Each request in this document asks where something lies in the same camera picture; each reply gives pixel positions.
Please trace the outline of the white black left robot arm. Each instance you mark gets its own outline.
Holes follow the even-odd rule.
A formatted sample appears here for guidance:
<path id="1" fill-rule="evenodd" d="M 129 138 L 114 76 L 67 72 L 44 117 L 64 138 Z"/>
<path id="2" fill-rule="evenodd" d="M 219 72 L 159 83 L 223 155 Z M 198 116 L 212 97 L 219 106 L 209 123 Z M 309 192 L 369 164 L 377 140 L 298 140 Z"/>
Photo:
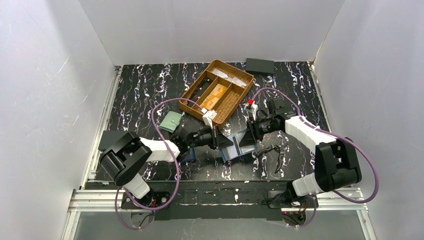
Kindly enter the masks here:
<path id="1" fill-rule="evenodd" d="M 99 163 L 117 186 L 142 199 L 151 190 L 139 173 L 145 163 L 172 163 L 185 159 L 187 153 L 196 147 L 208 146 L 218 150 L 233 144 L 216 127 L 204 127 L 193 132 L 180 129 L 166 140 L 146 139 L 133 131 L 105 130 L 98 146 L 101 152 Z"/>

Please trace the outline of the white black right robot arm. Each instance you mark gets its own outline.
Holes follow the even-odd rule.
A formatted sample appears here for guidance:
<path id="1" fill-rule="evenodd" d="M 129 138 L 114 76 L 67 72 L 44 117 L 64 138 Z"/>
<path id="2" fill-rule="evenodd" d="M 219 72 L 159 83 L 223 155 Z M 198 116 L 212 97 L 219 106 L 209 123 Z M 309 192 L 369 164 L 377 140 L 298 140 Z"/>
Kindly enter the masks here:
<path id="1" fill-rule="evenodd" d="M 259 108 L 249 100 L 244 109 L 252 113 L 247 120 L 247 132 L 239 145 L 245 147 L 262 141 L 264 135 L 282 131 L 305 145 L 315 156 L 314 172 L 287 184 L 284 200 L 331 192 L 359 183 L 362 173 L 356 149 L 340 139 L 318 131 L 318 128 L 291 109 L 283 98 L 266 103 L 267 113 L 259 117 Z"/>

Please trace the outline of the light blue card holder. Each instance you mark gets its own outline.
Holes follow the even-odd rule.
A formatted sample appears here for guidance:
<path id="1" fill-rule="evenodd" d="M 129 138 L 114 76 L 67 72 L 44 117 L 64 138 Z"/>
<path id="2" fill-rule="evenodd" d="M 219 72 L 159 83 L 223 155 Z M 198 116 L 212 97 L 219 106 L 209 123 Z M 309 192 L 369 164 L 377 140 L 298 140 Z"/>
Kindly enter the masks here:
<path id="1" fill-rule="evenodd" d="M 240 146 L 240 141 L 242 140 L 246 132 L 247 130 L 245 129 L 227 136 L 227 138 L 233 143 L 233 145 L 221 148 L 219 150 L 224 163 L 236 159 L 238 157 L 250 154 L 252 152 L 256 152 L 258 150 L 258 146 L 256 144 L 247 145 L 243 147 Z"/>

